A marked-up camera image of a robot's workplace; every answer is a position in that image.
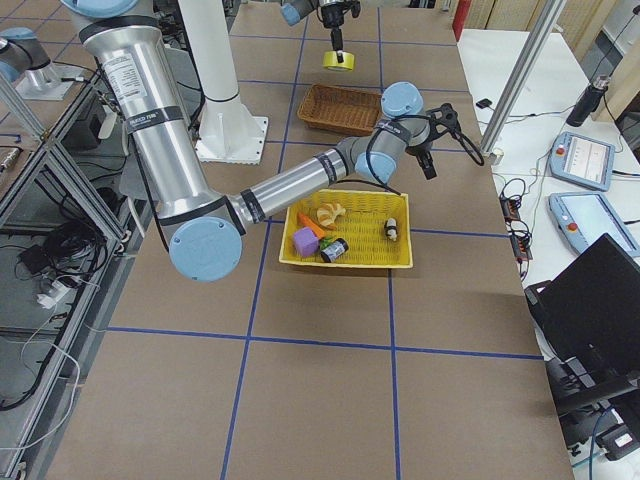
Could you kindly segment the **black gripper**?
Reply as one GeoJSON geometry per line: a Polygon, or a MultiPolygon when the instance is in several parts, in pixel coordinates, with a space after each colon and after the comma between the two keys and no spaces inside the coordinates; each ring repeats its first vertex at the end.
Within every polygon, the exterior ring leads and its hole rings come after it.
{"type": "Polygon", "coordinates": [[[331,29],[331,44],[337,62],[343,62],[343,38],[339,27],[344,24],[345,15],[350,13],[353,18],[360,15],[358,0],[320,0],[320,18],[323,26],[331,29]]]}
{"type": "Polygon", "coordinates": [[[451,103],[443,103],[438,108],[426,110],[423,114],[409,115],[408,118],[422,121],[424,128],[410,140],[407,153],[416,157],[426,179],[434,179],[436,169],[430,153],[433,142],[449,134],[462,144],[463,135],[458,113],[451,103]]]}

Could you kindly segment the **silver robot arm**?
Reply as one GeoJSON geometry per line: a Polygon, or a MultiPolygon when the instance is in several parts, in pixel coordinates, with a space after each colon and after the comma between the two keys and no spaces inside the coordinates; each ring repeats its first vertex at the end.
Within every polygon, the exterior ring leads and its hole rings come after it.
{"type": "Polygon", "coordinates": [[[345,15],[358,18],[361,12],[359,1],[347,0],[295,0],[281,5],[281,14],[288,25],[294,26],[311,13],[315,13],[323,27],[330,31],[332,49],[323,56],[323,67],[330,70],[350,71],[355,57],[344,50],[341,27],[345,15]]]}
{"type": "Polygon", "coordinates": [[[431,145],[461,129],[450,105],[428,110],[418,89],[398,82],[382,95],[383,116],[366,137],[348,137],[296,167],[236,195],[212,189],[201,162],[265,138],[261,117],[239,97],[222,5],[179,5],[206,98],[203,134],[193,142],[149,1],[70,1],[67,9],[84,47],[101,66],[128,134],[160,203],[158,229],[174,267],[186,278],[212,282],[239,263],[247,228],[351,174],[386,186],[403,154],[433,174],[431,145]]]}

